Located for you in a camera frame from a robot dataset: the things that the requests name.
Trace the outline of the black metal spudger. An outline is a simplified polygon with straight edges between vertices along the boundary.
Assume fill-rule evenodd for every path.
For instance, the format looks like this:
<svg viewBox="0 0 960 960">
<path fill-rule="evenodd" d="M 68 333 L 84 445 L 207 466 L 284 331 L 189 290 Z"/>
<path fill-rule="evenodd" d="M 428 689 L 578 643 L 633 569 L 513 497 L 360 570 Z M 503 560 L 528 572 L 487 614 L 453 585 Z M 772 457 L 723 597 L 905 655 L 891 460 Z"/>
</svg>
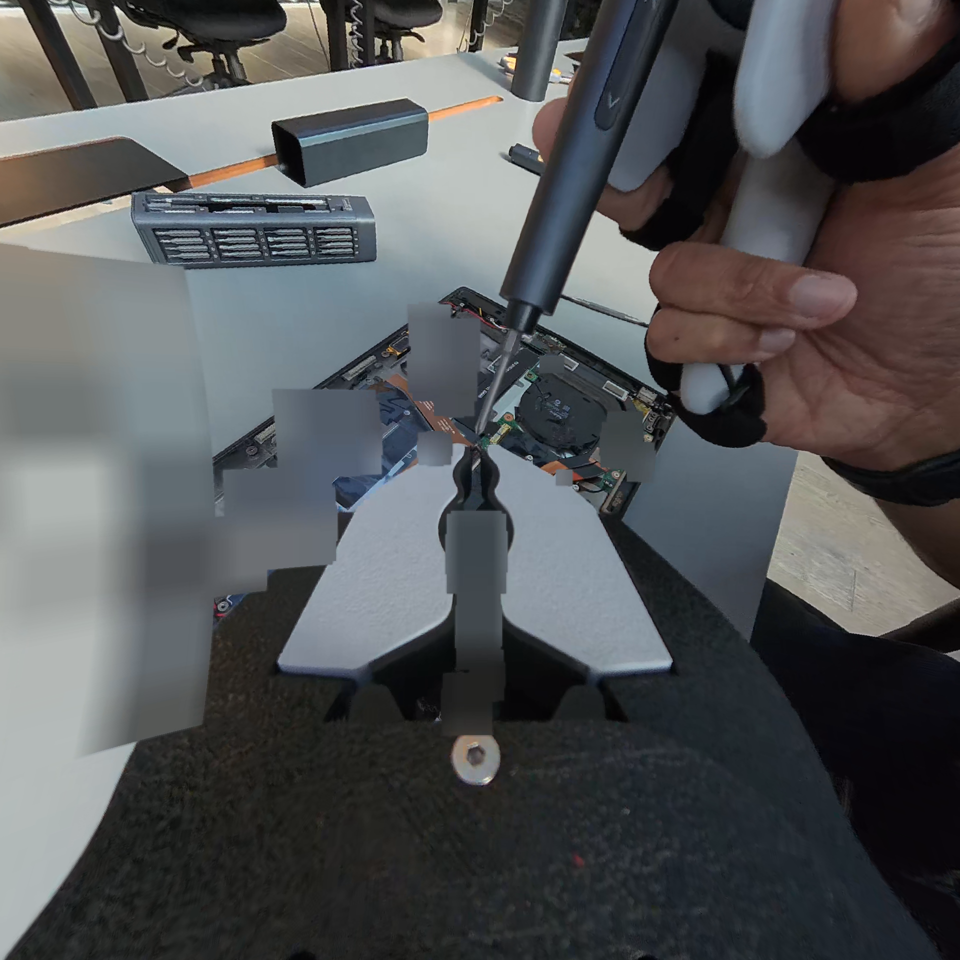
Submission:
<svg viewBox="0 0 960 960">
<path fill-rule="evenodd" d="M 620 322 L 627 323 L 636 327 L 641 327 L 643 329 L 649 328 L 649 324 L 650 324 L 649 320 L 633 317 L 631 315 L 625 314 L 621 311 L 604 306 L 602 304 L 589 301 L 578 296 L 572 296 L 569 294 L 561 294 L 560 298 L 567 303 L 570 303 L 575 306 L 580 306 L 583 309 L 587 309 L 589 311 L 606 316 L 608 318 L 615 319 Z"/>
</svg>

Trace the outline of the black office chair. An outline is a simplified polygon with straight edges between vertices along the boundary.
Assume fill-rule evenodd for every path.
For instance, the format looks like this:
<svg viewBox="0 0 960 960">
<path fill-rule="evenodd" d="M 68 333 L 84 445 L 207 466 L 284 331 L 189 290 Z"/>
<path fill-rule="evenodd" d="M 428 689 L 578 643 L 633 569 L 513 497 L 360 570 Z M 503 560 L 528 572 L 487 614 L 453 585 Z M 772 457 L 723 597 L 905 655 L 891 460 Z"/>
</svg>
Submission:
<svg viewBox="0 0 960 960">
<path fill-rule="evenodd" d="M 116 5 L 133 23 L 169 29 L 163 43 L 180 59 L 193 64 L 195 53 L 211 56 L 212 72 L 202 79 L 205 90 L 247 86 L 239 59 L 242 48 L 257 46 L 286 28 L 286 13 L 278 1 L 119 1 Z"/>
<path fill-rule="evenodd" d="M 319 1 L 331 72 L 403 61 L 402 41 L 443 17 L 439 1 Z"/>
</svg>

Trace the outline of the black laptop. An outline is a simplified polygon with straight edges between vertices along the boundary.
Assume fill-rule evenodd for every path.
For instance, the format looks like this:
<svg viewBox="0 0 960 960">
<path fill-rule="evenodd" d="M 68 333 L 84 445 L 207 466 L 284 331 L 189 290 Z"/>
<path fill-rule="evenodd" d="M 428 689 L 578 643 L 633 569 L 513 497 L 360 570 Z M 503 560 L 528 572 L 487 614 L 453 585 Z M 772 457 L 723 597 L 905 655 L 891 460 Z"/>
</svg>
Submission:
<svg viewBox="0 0 960 960">
<path fill-rule="evenodd" d="M 431 404 L 411 398 L 407 382 L 411 355 L 409 330 L 403 327 L 317 386 L 371 391 L 379 403 L 381 471 L 335 481 L 341 513 L 353 512 L 374 489 L 411 468 L 417 460 L 418 436 L 431 430 L 450 435 L 455 445 L 500 447 L 549 474 L 570 470 L 574 490 L 598 513 L 617 517 L 630 504 L 641 477 L 601 454 L 608 414 L 637 412 L 640 438 L 654 452 L 659 452 L 676 420 L 664 393 L 539 326 L 523 337 L 486 429 L 478 435 L 474 417 L 439 416 Z"/>
</svg>

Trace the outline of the person's right hand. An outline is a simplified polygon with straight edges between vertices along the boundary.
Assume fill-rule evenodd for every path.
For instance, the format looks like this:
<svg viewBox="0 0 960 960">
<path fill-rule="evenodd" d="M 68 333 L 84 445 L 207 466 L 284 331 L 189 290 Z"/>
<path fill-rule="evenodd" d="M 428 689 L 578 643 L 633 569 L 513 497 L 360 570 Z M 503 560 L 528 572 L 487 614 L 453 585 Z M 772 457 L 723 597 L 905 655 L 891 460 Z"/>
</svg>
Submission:
<svg viewBox="0 0 960 960">
<path fill-rule="evenodd" d="M 958 147 L 835 194 L 800 268 L 714 244 L 742 167 L 654 259 L 650 359 L 758 365 L 778 446 L 881 472 L 958 450 Z"/>
</svg>

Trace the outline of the person's right forearm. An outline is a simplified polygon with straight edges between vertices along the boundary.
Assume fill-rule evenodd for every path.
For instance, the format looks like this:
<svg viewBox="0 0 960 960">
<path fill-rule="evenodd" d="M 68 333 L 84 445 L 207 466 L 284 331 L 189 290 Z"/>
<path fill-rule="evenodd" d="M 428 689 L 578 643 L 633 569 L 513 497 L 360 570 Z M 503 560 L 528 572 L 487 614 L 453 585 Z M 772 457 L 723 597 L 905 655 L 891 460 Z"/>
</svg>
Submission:
<svg viewBox="0 0 960 960">
<path fill-rule="evenodd" d="M 959 589 L 959 500 L 936 507 L 876 504 L 924 565 Z"/>
</svg>

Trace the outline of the grey metal case sleeve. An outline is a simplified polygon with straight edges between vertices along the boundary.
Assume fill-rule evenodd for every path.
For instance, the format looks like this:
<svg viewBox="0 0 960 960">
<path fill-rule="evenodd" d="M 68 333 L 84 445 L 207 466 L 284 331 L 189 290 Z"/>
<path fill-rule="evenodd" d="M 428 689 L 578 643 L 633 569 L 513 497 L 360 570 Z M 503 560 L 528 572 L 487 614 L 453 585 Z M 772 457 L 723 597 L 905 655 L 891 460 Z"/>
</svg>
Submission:
<svg viewBox="0 0 960 960">
<path fill-rule="evenodd" d="M 421 105 L 398 99 L 274 121 L 271 134 L 281 172 L 307 188 L 423 155 L 428 123 Z"/>
</svg>

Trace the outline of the grey cylinder post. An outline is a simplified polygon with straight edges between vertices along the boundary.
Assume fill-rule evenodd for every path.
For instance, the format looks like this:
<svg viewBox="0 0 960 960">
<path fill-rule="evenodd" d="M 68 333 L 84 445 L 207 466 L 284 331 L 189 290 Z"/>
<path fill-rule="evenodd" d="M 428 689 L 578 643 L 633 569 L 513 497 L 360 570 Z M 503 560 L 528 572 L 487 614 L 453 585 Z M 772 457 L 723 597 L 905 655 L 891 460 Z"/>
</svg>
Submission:
<svg viewBox="0 0 960 960">
<path fill-rule="evenodd" d="M 545 101 L 567 6 L 560 0 L 530 1 L 510 85 L 515 98 Z"/>
</svg>

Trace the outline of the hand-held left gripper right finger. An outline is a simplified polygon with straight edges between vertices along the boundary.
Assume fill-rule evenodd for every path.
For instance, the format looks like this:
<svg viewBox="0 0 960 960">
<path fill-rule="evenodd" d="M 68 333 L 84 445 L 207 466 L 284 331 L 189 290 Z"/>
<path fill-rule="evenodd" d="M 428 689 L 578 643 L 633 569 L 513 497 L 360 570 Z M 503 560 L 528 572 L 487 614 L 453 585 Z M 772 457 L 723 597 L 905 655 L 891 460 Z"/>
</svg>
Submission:
<svg viewBox="0 0 960 960">
<path fill-rule="evenodd" d="M 499 717 L 625 721 L 609 681 L 673 664 L 594 506 L 570 485 L 490 450 L 510 515 Z"/>
</svg>

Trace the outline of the person's dark pants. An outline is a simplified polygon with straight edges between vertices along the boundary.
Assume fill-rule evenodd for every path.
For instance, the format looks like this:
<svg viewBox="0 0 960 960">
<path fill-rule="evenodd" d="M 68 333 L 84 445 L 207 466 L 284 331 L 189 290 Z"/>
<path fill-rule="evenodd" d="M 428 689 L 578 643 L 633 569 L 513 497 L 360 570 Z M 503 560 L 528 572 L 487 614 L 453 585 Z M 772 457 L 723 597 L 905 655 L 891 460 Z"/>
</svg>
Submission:
<svg viewBox="0 0 960 960">
<path fill-rule="evenodd" d="M 880 636 L 766 582 L 750 643 L 851 825 L 944 958 L 959 957 L 958 601 Z"/>
</svg>

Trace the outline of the dark flat panel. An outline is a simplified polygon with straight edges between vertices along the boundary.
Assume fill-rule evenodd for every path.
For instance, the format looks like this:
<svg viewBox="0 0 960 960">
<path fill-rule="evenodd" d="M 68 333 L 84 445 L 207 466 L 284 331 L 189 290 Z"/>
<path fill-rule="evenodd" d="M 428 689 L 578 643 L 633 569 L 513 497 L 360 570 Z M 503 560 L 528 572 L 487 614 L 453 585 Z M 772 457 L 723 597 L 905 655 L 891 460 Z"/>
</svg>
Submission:
<svg viewBox="0 0 960 960">
<path fill-rule="evenodd" d="M 126 137 L 5 157 L 1 160 L 1 226 L 187 179 L 184 171 Z"/>
</svg>

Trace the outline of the grey electric screwdriver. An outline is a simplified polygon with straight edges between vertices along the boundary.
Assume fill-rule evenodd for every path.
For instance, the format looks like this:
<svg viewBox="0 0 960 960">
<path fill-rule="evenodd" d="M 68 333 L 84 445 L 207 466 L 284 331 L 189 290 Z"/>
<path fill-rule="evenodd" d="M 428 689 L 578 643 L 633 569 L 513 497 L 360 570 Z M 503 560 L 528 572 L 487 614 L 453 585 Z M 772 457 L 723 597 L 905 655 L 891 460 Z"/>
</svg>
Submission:
<svg viewBox="0 0 960 960">
<path fill-rule="evenodd" d="M 522 335 L 558 305 L 677 6 L 606 1 L 599 10 L 501 287 L 508 333 L 478 436 Z"/>
</svg>

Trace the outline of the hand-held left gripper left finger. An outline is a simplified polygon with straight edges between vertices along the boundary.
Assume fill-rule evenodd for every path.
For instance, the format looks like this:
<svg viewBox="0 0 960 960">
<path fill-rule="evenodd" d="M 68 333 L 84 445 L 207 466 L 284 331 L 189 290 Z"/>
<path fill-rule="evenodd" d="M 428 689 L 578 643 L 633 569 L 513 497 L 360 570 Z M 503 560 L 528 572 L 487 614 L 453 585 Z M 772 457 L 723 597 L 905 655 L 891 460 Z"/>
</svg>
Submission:
<svg viewBox="0 0 960 960">
<path fill-rule="evenodd" d="M 417 464 L 354 510 L 277 667 L 346 682 L 329 718 L 370 686 L 390 692 L 407 720 L 439 714 L 441 679 L 455 665 L 453 598 L 438 533 L 456 497 L 452 466 Z"/>
</svg>

